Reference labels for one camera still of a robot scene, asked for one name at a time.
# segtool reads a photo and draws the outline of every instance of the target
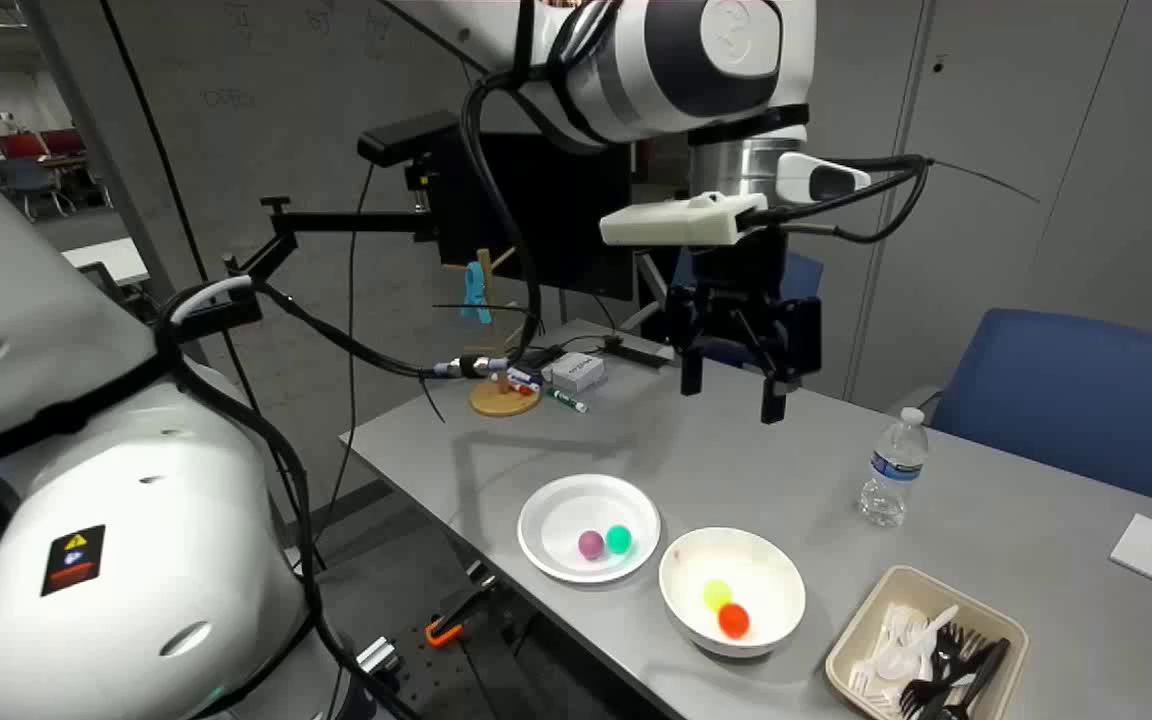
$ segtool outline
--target floor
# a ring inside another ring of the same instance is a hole
[[[114,211],[84,211],[67,219],[40,219],[40,235],[55,249],[76,249],[91,239],[124,235]],[[380,270],[368,268],[380,284],[387,250],[412,249],[380,249],[371,250]],[[321,304],[330,304],[323,275],[339,275],[339,256],[298,256],[287,268],[287,287]],[[454,323],[454,312],[419,312],[394,317],[391,308],[358,308],[358,323],[394,342],[404,355],[434,355],[443,348],[469,348],[478,329]],[[240,335],[240,350],[251,355],[251,382],[269,406],[269,415],[290,437],[312,467],[315,506],[337,496],[339,467],[339,432],[347,428],[347,392],[344,392],[344,355],[337,348],[321,348],[307,330],[290,323],[269,323],[264,340]],[[358,371],[358,421],[375,415],[391,405],[415,397],[415,382],[387,378],[375,371]],[[363,505],[358,496],[375,487],[375,474],[363,465],[344,467],[339,505],[350,506],[344,521],[323,532],[323,551],[330,572],[323,576],[330,624],[347,633],[355,643],[375,633],[399,633],[422,621],[443,595],[462,587],[459,569],[462,551],[449,542],[449,537],[406,501],[382,496],[380,505]],[[483,641],[472,651],[472,669],[462,681],[450,681],[431,695],[429,715],[536,715],[527,695],[544,701],[544,715],[598,720],[598,715],[651,715],[651,707],[622,692],[614,674],[606,674],[584,647],[575,647],[548,621],[533,621],[521,643],[504,643],[498,633],[516,624],[522,610],[516,600],[498,600],[490,610]],[[321,695],[315,707],[327,707],[337,672],[327,664],[307,661],[287,672],[290,692],[269,692],[251,707],[233,715],[315,715],[303,702],[307,692]]]

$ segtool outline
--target plastic bottle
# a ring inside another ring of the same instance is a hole
[[[927,415],[903,406],[898,421],[878,437],[869,459],[869,479],[861,487],[861,514],[874,526],[898,526],[907,512],[910,482],[927,465]]]

